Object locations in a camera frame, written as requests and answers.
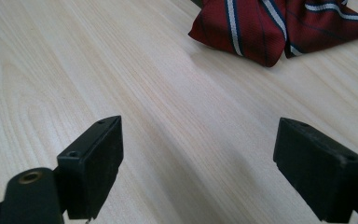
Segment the red tie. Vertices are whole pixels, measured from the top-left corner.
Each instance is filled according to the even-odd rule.
[[[273,66],[358,38],[358,14],[324,0],[203,0],[189,35],[215,49]]]

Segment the wood grain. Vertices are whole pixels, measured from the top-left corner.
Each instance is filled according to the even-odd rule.
[[[358,41],[264,68],[188,37],[199,11],[0,1],[0,201],[121,115],[125,159],[93,223],[319,223],[272,161],[275,136],[298,119],[358,153]]]

